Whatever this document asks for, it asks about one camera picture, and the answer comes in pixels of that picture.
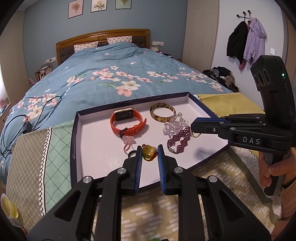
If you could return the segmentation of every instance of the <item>ceiling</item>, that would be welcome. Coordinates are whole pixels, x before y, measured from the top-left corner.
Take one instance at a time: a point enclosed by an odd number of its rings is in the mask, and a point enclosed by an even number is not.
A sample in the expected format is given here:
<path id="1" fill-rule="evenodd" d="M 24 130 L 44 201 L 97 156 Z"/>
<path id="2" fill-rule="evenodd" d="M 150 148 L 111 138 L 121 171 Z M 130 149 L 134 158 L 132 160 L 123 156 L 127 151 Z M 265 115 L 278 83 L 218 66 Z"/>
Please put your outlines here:
<path id="1" fill-rule="evenodd" d="M 25 10 L 29 6 L 31 6 L 33 3 L 37 2 L 38 0 L 24 0 L 24 2 L 21 4 L 18 10 Z"/>

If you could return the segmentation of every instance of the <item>pillow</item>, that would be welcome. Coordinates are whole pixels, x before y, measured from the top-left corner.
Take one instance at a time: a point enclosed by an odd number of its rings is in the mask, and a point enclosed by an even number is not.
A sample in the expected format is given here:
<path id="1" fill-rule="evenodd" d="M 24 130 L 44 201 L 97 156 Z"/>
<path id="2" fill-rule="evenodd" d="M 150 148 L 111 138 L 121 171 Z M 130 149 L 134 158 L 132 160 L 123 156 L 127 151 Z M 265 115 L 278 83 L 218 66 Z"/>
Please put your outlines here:
<path id="1" fill-rule="evenodd" d="M 116 37 L 116 38 L 107 38 L 108 44 L 114 44 L 117 42 L 132 42 L 133 36 L 122 36 L 122 37 Z"/>
<path id="2" fill-rule="evenodd" d="M 92 43 L 88 43 L 88 44 L 77 44 L 77 45 L 74 45 L 74 51 L 75 53 L 78 52 L 79 50 L 82 50 L 82 49 L 86 49 L 86 48 L 96 48 L 98 47 L 98 41 L 96 42 L 92 42 Z"/>

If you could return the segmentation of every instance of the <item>picture frame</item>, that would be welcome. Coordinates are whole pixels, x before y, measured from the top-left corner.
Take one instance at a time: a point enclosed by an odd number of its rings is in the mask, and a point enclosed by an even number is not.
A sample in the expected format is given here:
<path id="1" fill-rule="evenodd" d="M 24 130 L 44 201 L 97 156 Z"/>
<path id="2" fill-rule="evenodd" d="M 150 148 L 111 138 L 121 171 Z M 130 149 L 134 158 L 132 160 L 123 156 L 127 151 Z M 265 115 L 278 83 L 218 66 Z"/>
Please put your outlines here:
<path id="1" fill-rule="evenodd" d="M 131 9 L 131 1 L 132 0 L 116 0 L 115 9 Z"/>
<path id="2" fill-rule="evenodd" d="M 69 2 L 68 19 L 83 14 L 83 0 Z"/>
<path id="3" fill-rule="evenodd" d="M 91 12 L 107 10 L 107 0 L 91 0 Z"/>

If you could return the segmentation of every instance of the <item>black ring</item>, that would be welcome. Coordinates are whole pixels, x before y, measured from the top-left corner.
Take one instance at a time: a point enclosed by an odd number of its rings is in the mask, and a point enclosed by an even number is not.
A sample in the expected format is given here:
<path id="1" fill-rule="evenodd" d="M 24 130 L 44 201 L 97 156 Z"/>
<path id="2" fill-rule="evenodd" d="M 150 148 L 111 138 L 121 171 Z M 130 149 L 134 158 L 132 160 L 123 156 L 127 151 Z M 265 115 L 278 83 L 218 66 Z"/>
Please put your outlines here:
<path id="1" fill-rule="evenodd" d="M 128 154 L 128 158 L 131 158 L 131 155 L 132 155 L 132 154 L 136 154 L 136 153 L 137 153 L 136 150 L 132 150 L 132 151 L 130 151 L 129 154 Z"/>

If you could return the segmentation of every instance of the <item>brown knit sleeve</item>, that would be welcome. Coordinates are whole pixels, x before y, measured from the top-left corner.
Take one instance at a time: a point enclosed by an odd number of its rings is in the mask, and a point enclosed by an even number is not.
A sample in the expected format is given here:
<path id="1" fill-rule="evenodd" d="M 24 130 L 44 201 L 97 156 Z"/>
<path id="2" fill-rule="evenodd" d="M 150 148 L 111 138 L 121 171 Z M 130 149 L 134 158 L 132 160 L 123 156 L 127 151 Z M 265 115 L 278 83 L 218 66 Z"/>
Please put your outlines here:
<path id="1" fill-rule="evenodd" d="M 296 211 L 296 181 L 281 191 L 281 219 L 279 219 L 271 234 L 274 240 L 286 227 Z"/>

